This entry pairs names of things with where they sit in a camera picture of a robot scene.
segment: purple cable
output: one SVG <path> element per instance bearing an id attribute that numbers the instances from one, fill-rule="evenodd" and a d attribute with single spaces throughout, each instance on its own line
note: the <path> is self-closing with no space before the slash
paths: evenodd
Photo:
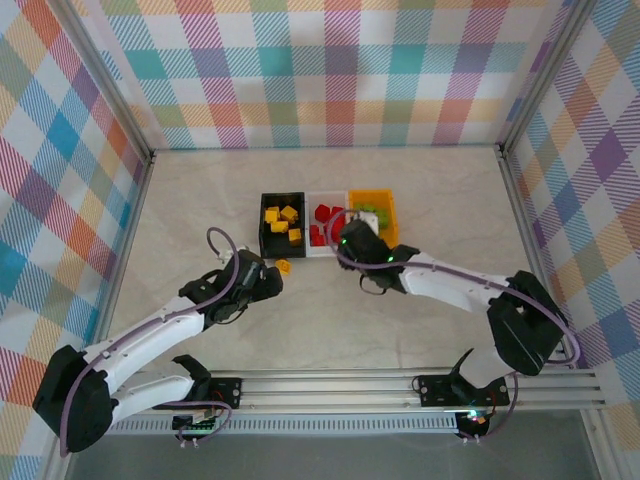
<path id="1" fill-rule="evenodd" d="M 208 442 L 209 440 L 211 440 L 214 436 L 216 436 L 218 433 L 220 433 L 220 431 L 225 428 L 227 426 L 227 424 L 231 421 L 231 416 L 233 415 L 233 409 L 231 408 L 231 406 L 227 403 L 224 402 L 214 402 L 214 401 L 193 401 L 193 402 L 169 402 L 169 403 L 163 403 L 162 404 L 165 407 L 191 407 L 191 406 L 196 406 L 196 405 L 209 405 L 211 407 L 222 407 L 227 411 L 227 418 L 224 419 L 224 422 L 222 422 L 222 424 L 216 428 L 213 432 L 211 432 L 210 434 L 199 438 L 198 439 L 198 443 L 204 443 L 204 442 Z M 182 437 L 182 431 L 187 428 L 188 425 L 184 425 L 183 427 L 180 427 L 180 430 L 178 430 L 178 439 L 181 442 L 184 442 L 185 439 Z"/>
<path id="2" fill-rule="evenodd" d="M 211 297 L 209 300 L 206 300 L 206 301 L 204 301 L 202 303 L 199 303 L 198 305 L 194 305 L 192 307 L 185 308 L 183 310 L 179 310 L 177 312 L 172 312 L 172 313 L 166 315 L 164 317 L 164 319 L 162 317 L 156 317 L 156 318 L 153 318 L 153 319 L 149 320 L 147 323 L 143 323 L 142 325 L 140 325 L 137 328 L 133 329 L 132 331 L 130 331 L 126 335 L 122 336 L 122 338 L 119 338 L 118 340 L 113 342 L 105 350 L 100 352 L 96 356 L 96 358 L 94 358 L 93 360 L 91 360 L 91 362 L 89 362 L 89 364 L 84 368 L 84 370 L 82 370 L 82 372 L 80 372 L 80 375 L 78 375 L 76 380 L 73 382 L 73 385 L 71 385 L 71 388 L 69 389 L 69 393 L 67 394 L 67 398 L 64 401 L 64 407 L 62 408 L 62 418 L 60 419 L 60 456 L 62 458 L 66 457 L 69 454 L 69 450 L 67 449 L 67 435 L 68 435 L 68 432 L 69 432 L 69 413 L 71 411 L 71 403 L 73 401 L 73 397 L 77 393 L 78 388 L 80 387 L 80 383 L 82 382 L 84 377 L 86 377 L 87 374 L 96 365 L 98 365 L 104 358 L 107 358 L 104 355 L 108 354 L 108 353 L 111 353 L 111 352 L 114 352 L 115 350 L 118 349 L 118 347 L 120 345 L 122 345 L 126 341 L 130 340 L 132 337 L 135 337 L 140 332 L 143 332 L 143 331 L 147 330 L 148 328 L 150 328 L 150 327 L 152 327 L 154 325 L 157 325 L 158 323 L 169 322 L 169 321 L 173 320 L 176 317 L 180 317 L 182 315 L 187 315 L 187 314 L 195 312 L 196 310 L 199 310 L 201 308 L 208 307 L 212 303 L 217 302 L 222 297 L 224 297 L 227 294 L 227 292 L 229 290 L 231 290 L 231 287 L 233 287 L 233 284 L 235 283 L 236 279 L 238 278 L 238 272 L 240 270 L 240 257 L 238 256 L 238 250 L 236 248 L 235 243 L 233 243 L 233 240 L 231 239 L 229 234 L 227 234 L 227 232 L 225 232 L 224 230 L 222 230 L 222 229 L 220 229 L 218 227 L 210 227 L 207 230 L 207 243 L 209 243 L 209 246 L 212 247 L 214 252 L 216 252 L 216 250 L 213 247 L 213 244 L 211 243 L 211 233 L 212 232 L 217 232 L 220 235 L 222 235 L 225 238 L 225 240 L 229 243 L 229 246 L 231 247 L 231 250 L 233 251 L 233 272 L 231 274 L 231 278 L 229 279 L 229 283 L 227 283 L 227 285 L 225 285 L 225 287 L 217 295 Z"/>
<path id="3" fill-rule="evenodd" d="M 327 227 L 327 231 L 331 232 L 332 228 L 333 228 L 333 224 L 335 223 L 335 221 L 341 217 L 342 215 L 346 215 L 347 213 L 357 213 L 357 210 L 341 210 L 340 212 L 337 212 L 333 217 L 331 217 L 331 220 L 329 220 L 329 225 Z M 537 300 L 513 289 L 510 287 L 505 287 L 504 285 L 500 285 L 499 283 L 495 283 L 495 282 L 491 282 L 491 281 L 487 281 L 486 279 L 482 278 L 482 277 L 476 277 L 475 275 L 471 275 L 470 273 L 466 273 L 466 272 L 461 272 L 459 270 L 456 270 L 455 268 L 450 268 L 450 267 L 445 267 L 442 265 L 438 265 L 435 263 L 426 263 L 426 262 L 387 262 L 387 263 L 360 263 L 360 262 L 354 262 L 353 260 L 351 260 L 350 258 L 345 257 L 343 254 L 341 254 L 340 252 L 338 252 L 338 248 L 337 248 L 337 244 L 333 242 L 331 235 L 328 235 L 328 242 L 329 242 L 329 246 L 331 247 L 331 250 L 333 251 L 333 253 L 335 253 L 335 255 L 346 265 L 349 265 L 351 267 L 360 269 L 360 270 L 383 270 L 385 268 L 389 268 L 389 267 L 416 267 L 416 268 L 426 268 L 429 270 L 433 270 L 433 271 L 440 271 L 443 273 L 447 273 L 449 275 L 452 275 L 454 277 L 459 277 L 459 278 L 464 278 L 465 280 L 470 280 L 472 282 L 478 283 L 482 286 L 487 286 L 487 287 L 492 287 L 492 288 L 496 288 L 498 290 L 501 290 L 505 293 L 508 293 L 509 295 L 512 295 L 520 300 L 522 300 L 525 303 L 528 303 L 529 305 L 531 305 L 533 308 L 535 308 L 536 310 L 540 311 L 542 314 L 544 314 L 546 317 L 549 318 L 549 320 L 551 320 L 553 323 L 556 324 L 556 326 L 562 330 L 562 333 L 569 339 L 569 342 L 571 343 L 572 349 L 573 349 L 573 355 L 567 359 L 567 360 L 548 360 L 547 363 L 552 364 L 552 365 L 573 365 L 575 364 L 575 362 L 580 358 L 580 345 L 578 344 L 578 340 L 576 339 L 575 335 L 573 334 L 573 332 L 571 330 L 569 330 L 569 328 L 565 325 L 565 323 L 558 318 L 551 310 L 549 310 L 548 308 L 546 308 L 544 305 L 542 305 L 540 302 L 538 302 Z"/>

